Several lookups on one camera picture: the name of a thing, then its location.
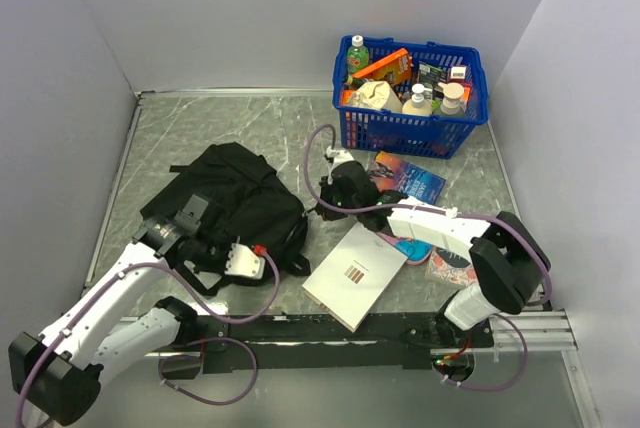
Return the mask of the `blue sunset cover book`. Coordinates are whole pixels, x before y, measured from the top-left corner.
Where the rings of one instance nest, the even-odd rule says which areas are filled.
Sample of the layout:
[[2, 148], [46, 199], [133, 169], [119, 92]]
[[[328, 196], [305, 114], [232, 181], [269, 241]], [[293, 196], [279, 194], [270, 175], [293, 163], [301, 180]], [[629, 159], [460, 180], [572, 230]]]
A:
[[431, 205], [436, 204], [446, 184], [444, 178], [386, 152], [376, 155], [368, 174], [380, 191], [398, 191]]

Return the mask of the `dark green packet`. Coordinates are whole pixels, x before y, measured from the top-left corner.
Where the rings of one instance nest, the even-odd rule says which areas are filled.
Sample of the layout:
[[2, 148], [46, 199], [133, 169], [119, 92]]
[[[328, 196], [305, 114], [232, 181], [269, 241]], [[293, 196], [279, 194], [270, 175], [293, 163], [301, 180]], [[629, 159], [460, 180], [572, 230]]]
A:
[[446, 82], [447, 74], [445, 70], [422, 61], [418, 63], [413, 84], [422, 84], [426, 88], [431, 88], [434, 99], [442, 100], [444, 98], [440, 84], [445, 84]]

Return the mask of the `white pump lotion bottle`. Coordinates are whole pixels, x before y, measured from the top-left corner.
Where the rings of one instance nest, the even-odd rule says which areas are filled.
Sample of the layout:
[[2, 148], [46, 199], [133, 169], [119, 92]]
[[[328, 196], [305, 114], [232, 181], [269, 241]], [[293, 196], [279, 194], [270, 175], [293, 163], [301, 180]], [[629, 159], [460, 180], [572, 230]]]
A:
[[433, 112], [433, 90], [422, 83], [416, 83], [411, 88], [411, 96], [404, 102], [401, 113], [403, 115], [429, 117]]

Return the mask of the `aluminium rail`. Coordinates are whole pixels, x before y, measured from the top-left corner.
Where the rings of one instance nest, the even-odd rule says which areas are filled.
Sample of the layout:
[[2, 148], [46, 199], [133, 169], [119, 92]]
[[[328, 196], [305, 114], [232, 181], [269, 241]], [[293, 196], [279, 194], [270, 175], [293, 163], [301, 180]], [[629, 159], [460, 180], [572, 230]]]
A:
[[440, 335], [428, 326], [428, 313], [374, 313], [354, 332], [329, 315], [265, 316], [242, 325], [220, 325], [209, 317], [200, 321], [199, 334], [229, 336], [258, 349], [302, 347], [392, 347], [429, 349], [432, 354], [473, 352], [574, 351], [577, 349], [567, 315], [554, 311], [526, 311], [491, 317], [470, 335]]

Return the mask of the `black student backpack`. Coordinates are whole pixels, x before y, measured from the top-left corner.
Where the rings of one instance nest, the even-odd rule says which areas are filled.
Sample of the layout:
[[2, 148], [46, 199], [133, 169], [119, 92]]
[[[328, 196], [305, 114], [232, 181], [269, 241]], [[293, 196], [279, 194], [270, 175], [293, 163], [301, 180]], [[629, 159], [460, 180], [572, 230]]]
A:
[[[280, 273], [311, 274], [310, 263], [302, 254], [309, 228], [306, 210], [263, 156], [236, 142], [211, 145], [190, 164], [173, 165], [170, 171], [176, 177], [141, 208], [145, 221], [179, 225], [186, 219], [198, 227], [185, 238], [209, 243], [230, 239], [249, 248], [260, 245]], [[177, 271], [207, 297], [231, 284], [260, 286], [273, 277], [270, 269], [260, 280], [197, 273], [190, 262]]]

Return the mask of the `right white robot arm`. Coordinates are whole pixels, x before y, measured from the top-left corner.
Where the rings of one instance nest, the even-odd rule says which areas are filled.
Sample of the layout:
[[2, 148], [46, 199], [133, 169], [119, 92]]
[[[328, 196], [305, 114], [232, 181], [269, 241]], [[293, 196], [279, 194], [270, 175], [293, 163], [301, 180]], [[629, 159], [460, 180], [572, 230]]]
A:
[[441, 308], [436, 332], [444, 344], [462, 344], [472, 328], [495, 314], [521, 313], [540, 287], [551, 294], [549, 259], [516, 215], [434, 207], [401, 192], [379, 190], [344, 150], [326, 159], [329, 174], [314, 195], [324, 218], [351, 215], [374, 233], [425, 242], [474, 268], [477, 281], [457, 291]]

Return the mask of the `white square notebook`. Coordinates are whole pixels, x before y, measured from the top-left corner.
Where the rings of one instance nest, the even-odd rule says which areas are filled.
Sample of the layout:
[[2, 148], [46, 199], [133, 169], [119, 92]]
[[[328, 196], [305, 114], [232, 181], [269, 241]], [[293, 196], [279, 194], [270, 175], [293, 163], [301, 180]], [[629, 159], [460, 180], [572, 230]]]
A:
[[302, 289], [354, 332], [406, 260], [378, 234], [357, 223], [313, 270]]

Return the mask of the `orange snack box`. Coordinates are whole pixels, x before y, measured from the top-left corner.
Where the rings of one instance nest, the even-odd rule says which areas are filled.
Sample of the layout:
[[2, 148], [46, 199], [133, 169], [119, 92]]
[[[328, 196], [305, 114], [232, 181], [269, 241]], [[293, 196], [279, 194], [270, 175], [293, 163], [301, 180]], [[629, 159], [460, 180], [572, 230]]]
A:
[[354, 79], [386, 81], [392, 87], [408, 81], [412, 76], [412, 58], [401, 48], [354, 73]]

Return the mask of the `small white red box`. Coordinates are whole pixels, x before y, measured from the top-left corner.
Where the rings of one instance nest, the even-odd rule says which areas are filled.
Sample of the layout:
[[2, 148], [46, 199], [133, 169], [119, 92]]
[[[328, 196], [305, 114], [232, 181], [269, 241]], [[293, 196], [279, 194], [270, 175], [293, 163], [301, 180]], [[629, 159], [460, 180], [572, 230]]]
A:
[[465, 65], [455, 65], [449, 68], [448, 81], [464, 83], [467, 78], [468, 67]]

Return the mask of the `floral cover book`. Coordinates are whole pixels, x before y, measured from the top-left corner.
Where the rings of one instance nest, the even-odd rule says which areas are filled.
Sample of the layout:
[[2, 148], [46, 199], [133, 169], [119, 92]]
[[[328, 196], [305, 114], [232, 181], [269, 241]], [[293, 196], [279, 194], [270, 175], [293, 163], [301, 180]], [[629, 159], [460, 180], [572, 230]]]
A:
[[464, 289], [478, 281], [468, 260], [441, 248], [432, 249], [425, 276], [456, 289]]

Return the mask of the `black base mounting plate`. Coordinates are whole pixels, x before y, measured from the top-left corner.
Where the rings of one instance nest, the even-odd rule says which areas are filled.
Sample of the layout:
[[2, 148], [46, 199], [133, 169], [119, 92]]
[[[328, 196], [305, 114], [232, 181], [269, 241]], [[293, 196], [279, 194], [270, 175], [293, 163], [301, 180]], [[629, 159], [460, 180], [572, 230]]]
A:
[[205, 374], [250, 370], [251, 357], [223, 336], [245, 343], [262, 369], [311, 369], [400, 366], [429, 370], [438, 354], [494, 346], [490, 323], [469, 332], [451, 328], [442, 316], [429, 312], [371, 313], [355, 332], [327, 314], [267, 315], [240, 325], [222, 324], [200, 316], [196, 341], [184, 341], [155, 350], [163, 356], [199, 355]]

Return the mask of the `beige cap pump bottle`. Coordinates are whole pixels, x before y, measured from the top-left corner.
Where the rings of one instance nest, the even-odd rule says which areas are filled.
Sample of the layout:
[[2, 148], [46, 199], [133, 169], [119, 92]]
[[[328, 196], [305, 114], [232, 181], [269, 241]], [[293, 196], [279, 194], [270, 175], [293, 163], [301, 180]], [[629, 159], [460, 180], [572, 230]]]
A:
[[443, 99], [434, 110], [434, 114], [440, 117], [461, 118], [465, 116], [464, 94], [465, 87], [457, 82], [438, 83], [442, 91]]

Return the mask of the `blue plastic shopping basket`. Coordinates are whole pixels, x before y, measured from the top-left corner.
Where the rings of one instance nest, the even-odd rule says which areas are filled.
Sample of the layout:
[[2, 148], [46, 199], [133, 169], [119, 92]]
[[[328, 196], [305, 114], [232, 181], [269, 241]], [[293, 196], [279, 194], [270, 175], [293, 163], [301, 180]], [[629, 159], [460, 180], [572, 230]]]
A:
[[344, 36], [335, 58], [332, 103], [340, 119], [342, 146], [346, 149], [385, 151], [394, 154], [449, 159], [463, 145], [473, 130], [489, 120], [487, 79], [480, 53], [473, 47], [396, 41], [391, 37], [366, 37], [364, 45], [370, 57], [378, 61], [399, 49], [406, 49], [413, 65], [426, 62], [448, 69], [467, 68], [466, 82], [471, 85], [469, 100], [462, 118], [404, 115], [349, 107], [342, 103], [347, 74], [347, 50], [351, 37]]

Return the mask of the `pink cartoon pencil case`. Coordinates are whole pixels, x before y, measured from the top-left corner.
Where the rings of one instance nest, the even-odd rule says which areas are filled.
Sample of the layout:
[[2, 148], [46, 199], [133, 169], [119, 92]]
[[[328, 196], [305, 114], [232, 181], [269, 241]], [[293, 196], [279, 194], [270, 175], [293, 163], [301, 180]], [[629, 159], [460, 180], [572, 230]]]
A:
[[378, 236], [389, 243], [406, 257], [408, 265], [419, 265], [428, 260], [432, 252], [432, 245], [423, 241], [398, 238], [384, 233], [378, 233]]

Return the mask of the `beige crumpled paper bag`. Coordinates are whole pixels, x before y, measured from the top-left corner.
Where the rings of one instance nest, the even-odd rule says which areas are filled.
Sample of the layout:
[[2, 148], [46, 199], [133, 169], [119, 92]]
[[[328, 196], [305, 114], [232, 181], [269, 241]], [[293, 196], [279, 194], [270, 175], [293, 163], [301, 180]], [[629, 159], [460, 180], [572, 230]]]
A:
[[393, 113], [400, 113], [402, 111], [400, 98], [386, 81], [364, 83], [349, 95], [344, 105]]

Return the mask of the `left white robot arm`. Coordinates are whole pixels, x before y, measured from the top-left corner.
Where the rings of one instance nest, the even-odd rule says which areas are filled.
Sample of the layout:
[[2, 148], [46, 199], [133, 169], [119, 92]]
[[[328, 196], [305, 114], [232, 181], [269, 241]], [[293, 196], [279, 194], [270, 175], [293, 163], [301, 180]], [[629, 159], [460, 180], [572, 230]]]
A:
[[109, 269], [72, 308], [37, 335], [22, 332], [8, 348], [12, 386], [20, 400], [15, 417], [29, 426], [31, 404], [46, 421], [77, 422], [101, 389], [146, 354], [163, 347], [184, 350], [201, 332], [189, 304], [166, 297], [124, 328], [117, 325], [163, 275], [186, 280], [178, 270], [183, 252], [203, 225], [209, 203], [192, 196], [172, 218], [146, 219]]

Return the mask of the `green drink bottle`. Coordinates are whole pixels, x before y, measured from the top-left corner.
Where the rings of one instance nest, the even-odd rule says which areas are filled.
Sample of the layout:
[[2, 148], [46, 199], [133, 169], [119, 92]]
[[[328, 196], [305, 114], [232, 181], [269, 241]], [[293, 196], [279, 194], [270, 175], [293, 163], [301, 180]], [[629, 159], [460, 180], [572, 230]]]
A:
[[351, 37], [351, 45], [347, 49], [346, 67], [349, 75], [354, 75], [370, 63], [369, 50], [361, 35]]

